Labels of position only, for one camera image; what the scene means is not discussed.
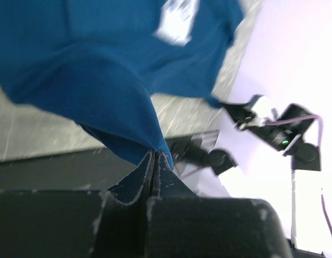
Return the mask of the blue printed t-shirt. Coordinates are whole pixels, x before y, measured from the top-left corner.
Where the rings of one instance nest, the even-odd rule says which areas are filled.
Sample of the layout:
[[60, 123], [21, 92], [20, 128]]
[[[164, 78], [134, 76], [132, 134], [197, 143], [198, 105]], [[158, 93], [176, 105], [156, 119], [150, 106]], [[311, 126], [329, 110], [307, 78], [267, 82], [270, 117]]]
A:
[[243, 18], [239, 1], [0, 1], [0, 86], [133, 164], [149, 150], [170, 156], [151, 96], [218, 106]]

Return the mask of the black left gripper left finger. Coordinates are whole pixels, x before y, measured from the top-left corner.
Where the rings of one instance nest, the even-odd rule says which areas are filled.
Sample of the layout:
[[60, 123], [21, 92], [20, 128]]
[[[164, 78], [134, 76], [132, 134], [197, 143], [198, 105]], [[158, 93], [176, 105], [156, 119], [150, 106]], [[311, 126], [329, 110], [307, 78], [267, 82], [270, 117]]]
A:
[[139, 257], [155, 155], [110, 190], [0, 190], [0, 257]]

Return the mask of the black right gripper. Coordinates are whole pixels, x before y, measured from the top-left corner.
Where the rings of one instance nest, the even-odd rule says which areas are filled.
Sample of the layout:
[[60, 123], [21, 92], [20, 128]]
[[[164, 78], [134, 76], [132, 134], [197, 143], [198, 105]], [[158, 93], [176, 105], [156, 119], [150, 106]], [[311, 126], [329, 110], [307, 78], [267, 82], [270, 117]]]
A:
[[221, 103], [222, 107], [235, 122], [240, 131], [249, 131], [254, 136], [274, 148], [279, 152], [284, 152], [290, 148], [291, 142], [297, 137], [297, 134], [284, 129], [280, 125], [266, 125], [268, 120], [255, 119], [256, 114], [251, 111], [247, 104]]

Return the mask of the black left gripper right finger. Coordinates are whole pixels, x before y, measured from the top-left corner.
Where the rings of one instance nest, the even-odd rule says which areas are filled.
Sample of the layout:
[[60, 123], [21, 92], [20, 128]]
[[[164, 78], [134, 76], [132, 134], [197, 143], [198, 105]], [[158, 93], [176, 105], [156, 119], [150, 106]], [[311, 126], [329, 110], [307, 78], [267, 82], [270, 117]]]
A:
[[162, 154], [146, 205], [146, 257], [291, 257], [279, 217], [265, 200], [201, 198]]

